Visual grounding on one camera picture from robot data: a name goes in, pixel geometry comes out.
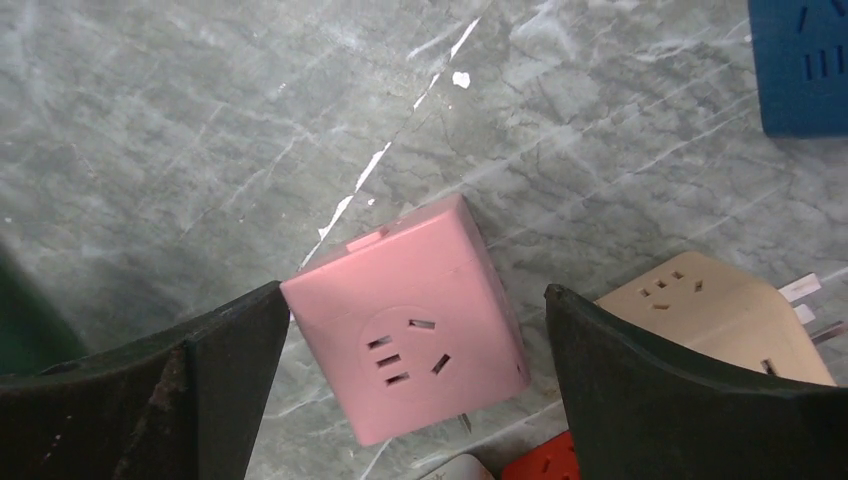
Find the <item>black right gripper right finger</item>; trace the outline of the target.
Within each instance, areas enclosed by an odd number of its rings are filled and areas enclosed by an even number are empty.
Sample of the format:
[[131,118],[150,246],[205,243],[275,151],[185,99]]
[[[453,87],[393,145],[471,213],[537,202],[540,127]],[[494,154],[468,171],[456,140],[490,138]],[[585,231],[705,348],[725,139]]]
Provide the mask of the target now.
[[843,479],[847,391],[758,373],[549,285],[546,326],[584,479]]

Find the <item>pink cube adapter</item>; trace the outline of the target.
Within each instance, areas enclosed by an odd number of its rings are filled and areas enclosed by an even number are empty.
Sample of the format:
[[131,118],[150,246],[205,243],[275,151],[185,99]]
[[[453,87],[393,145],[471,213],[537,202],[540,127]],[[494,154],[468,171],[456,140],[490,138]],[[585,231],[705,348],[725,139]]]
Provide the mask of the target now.
[[344,243],[281,291],[363,446],[530,384],[519,322],[459,194]]

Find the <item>blue cube socket adapter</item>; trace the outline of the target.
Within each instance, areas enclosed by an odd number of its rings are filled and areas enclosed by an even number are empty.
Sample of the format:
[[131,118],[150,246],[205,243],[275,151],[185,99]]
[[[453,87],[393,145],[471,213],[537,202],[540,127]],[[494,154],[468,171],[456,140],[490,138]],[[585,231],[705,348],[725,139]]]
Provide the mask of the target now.
[[847,135],[847,1],[750,0],[764,133]]

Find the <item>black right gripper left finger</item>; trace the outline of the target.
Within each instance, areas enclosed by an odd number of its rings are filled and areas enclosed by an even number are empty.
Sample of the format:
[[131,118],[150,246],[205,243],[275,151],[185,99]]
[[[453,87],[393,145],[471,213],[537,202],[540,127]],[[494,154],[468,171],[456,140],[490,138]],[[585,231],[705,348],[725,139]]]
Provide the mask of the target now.
[[272,281],[121,347],[1,379],[5,479],[241,479],[289,328]]

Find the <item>red cube socket adapter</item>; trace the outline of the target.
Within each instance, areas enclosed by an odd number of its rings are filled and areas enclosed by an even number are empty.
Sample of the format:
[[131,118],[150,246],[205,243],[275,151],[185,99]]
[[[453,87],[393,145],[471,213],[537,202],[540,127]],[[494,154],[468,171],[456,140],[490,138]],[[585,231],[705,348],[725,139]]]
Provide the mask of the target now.
[[570,431],[565,431],[507,465],[502,480],[580,480]]

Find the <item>green cube socket adapter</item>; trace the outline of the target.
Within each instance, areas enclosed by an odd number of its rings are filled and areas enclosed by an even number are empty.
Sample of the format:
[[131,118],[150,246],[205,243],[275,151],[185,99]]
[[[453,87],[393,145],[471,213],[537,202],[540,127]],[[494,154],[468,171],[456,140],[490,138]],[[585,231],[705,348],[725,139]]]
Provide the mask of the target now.
[[59,310],[1,247],[1,374],[36,376],[80,368],[88,350]]

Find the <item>white cube socket adapter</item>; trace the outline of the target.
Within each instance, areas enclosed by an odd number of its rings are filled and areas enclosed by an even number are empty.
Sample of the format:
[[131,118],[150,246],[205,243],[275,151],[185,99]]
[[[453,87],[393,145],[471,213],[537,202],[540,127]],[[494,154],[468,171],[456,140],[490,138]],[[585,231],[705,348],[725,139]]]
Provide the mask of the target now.
[[473,455],[461,454],[428,473],[422,480],[494,480],[494,475]]

